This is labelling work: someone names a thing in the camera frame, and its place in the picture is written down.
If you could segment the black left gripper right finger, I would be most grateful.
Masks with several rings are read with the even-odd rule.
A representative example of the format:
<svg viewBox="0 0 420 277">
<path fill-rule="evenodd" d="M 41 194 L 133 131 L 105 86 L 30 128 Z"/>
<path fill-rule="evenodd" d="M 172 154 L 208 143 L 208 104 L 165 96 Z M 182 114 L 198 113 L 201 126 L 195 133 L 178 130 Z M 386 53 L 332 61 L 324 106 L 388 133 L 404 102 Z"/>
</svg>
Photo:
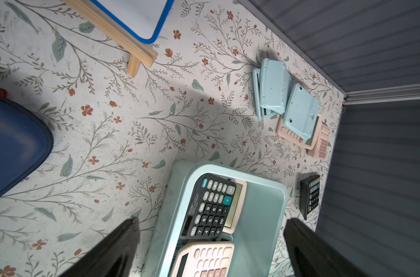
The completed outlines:
<svg viewBox="0 0 420 277">
<path fill-rule="evenodd" d="M 296 277 L 366 277 L 301 220 L 287 220 L 283 231 Z"/>
</svg>

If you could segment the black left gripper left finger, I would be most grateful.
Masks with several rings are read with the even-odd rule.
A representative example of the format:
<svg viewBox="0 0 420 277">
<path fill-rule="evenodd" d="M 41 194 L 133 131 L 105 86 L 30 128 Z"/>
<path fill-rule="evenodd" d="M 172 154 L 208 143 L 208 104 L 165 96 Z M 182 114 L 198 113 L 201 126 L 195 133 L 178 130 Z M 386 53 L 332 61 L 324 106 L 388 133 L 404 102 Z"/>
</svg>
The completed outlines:
<svg viewBox="0 0 420 277">
<path fill-rule="evenodd" d="M 139 242 L 139 219 L 126 219 L 62 276 L 128 277 Z"/>
</svg>

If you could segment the mint green storage box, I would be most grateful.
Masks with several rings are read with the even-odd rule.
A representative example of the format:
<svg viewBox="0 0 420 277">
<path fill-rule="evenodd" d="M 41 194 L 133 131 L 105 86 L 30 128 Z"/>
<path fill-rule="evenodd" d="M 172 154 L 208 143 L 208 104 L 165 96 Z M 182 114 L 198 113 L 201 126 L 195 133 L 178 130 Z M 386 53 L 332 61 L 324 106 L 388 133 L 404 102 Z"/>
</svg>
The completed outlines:
<svg viewBox="0 0 420 277">
<path fill-rule="evenodd" d="M 247 182 L 238 225 L 233 234 L 222 232 L 216 240 L 181 240 L 179 236 L 195 183 L 206 173 Z M 213 162 L 175 162 L 142 275 L 170 277 L 169 272 L 178 251 L 188 243 L 230 241 L 234 243 L 235 250 L 228 277 L 267 276 L 287 200 L 287 189 L 278 181 L 240 172 Z"/>
</svg>

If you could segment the black calculator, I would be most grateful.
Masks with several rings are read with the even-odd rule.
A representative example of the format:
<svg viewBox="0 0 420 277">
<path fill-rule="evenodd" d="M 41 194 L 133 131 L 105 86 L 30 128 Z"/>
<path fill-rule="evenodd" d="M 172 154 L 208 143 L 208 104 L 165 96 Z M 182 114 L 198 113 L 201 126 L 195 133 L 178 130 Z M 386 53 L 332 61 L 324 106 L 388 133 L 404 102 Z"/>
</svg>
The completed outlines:
<svg viewBox="0 0 420 277">
<path fill-rule="evenodd" d="M 299 210 L 304 220 L 307 220 L 308 215 L 319 205 L 320 182 L 321 177 L 315 173 L 303 175 L 299 182 Z"/>
<path fill-rule="evenodd" d="M 216 240 L 225 227 L 238 186 L 206 173 L 196 181 L 180 232 L 181 240 Z"/>
</svg>

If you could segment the mint green calculator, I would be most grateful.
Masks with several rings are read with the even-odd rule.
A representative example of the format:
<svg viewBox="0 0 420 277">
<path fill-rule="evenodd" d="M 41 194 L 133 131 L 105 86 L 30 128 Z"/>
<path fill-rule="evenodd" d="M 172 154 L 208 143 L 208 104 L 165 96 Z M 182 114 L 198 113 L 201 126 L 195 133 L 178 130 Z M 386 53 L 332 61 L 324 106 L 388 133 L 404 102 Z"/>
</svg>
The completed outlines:
<svg viewBox="0 0 420 277">
<path fill-rule="evenodd" d="M 283 61 L 265 58 L 261 68 L 253 69 L 253 92 L 256 115 L 259 121 L 286 110 L 293 78 Z"/>
<path fill-rule="evenodd" d="M 305 143 L 313 136 L 319 110 L 319 99 L 312 96 L 300 83 L 295 83 L 288 98 L 283 125 Z"/>
</svg>

